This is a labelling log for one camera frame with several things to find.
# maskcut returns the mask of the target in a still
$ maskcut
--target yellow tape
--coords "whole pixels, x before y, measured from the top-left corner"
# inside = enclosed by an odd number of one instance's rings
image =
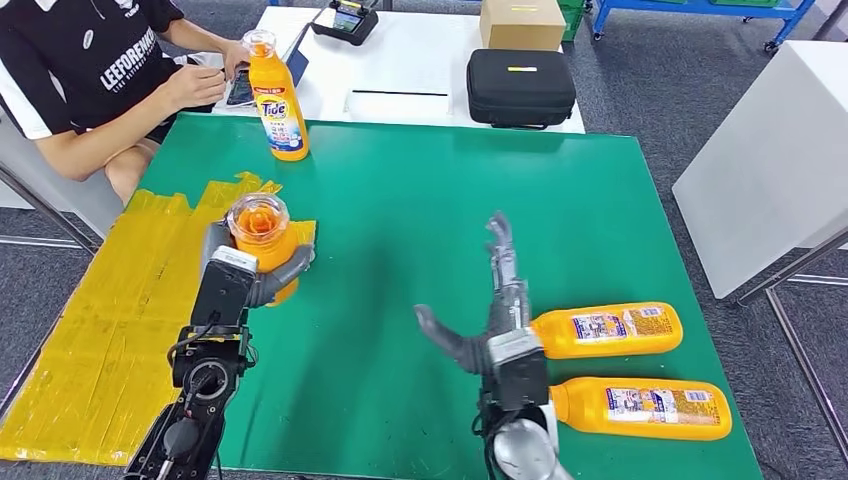
[[[71,296],[0,430],[0,458],[126,465],[173,401],[165,352],[187,324],[206,226],[239,196],[276,193],[251,173],[181,194],[139,191]],[[301,243],[315,222],[292,222]]]

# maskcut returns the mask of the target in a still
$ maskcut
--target green crate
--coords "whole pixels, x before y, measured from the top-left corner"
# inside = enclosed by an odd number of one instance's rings
[[[557,0],[560,8],[583,8],[585,0]]]
[[[735,5],[743,7],[776,7],[780,0],[710,0],[713,5]]]
[[[563,42],[573,42],[574,35],[577,34],[577,29],[580,27],[580,20],[583,18],[583,7],[560,7],[562,18],[565,19],[565,32],[562,34]]]

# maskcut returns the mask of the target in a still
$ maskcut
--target cardboard box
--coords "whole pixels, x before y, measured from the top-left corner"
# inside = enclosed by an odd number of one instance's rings
[[[556,51],[563,32],[565,20],[557,0],[483,0],[484,48]]]

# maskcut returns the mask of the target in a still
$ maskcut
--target wheel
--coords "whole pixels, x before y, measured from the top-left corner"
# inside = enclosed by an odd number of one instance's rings
[[[774,40],[768,41],[763,44],[763,51],[768,53],[769,55],[773,55],[778,48],[780,48],[780,46],[776,44]]]

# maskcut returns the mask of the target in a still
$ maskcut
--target bottle label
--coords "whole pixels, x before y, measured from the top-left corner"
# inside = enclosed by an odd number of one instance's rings
[[[668,313],[659,305],[628,308],[621,316],[607,312],[571,317],[577,343],[623,340],[628,336],[661,336],[672,332]]]
[[[258,89],[254,93],[257,94],[256,107],[271,148],[283,152],[296,152],[303,148],[300,124],[289,102],[279,95],[261,94]]]
[[[706,390],[607,388],[613,422],[718,425],[718,405]]]

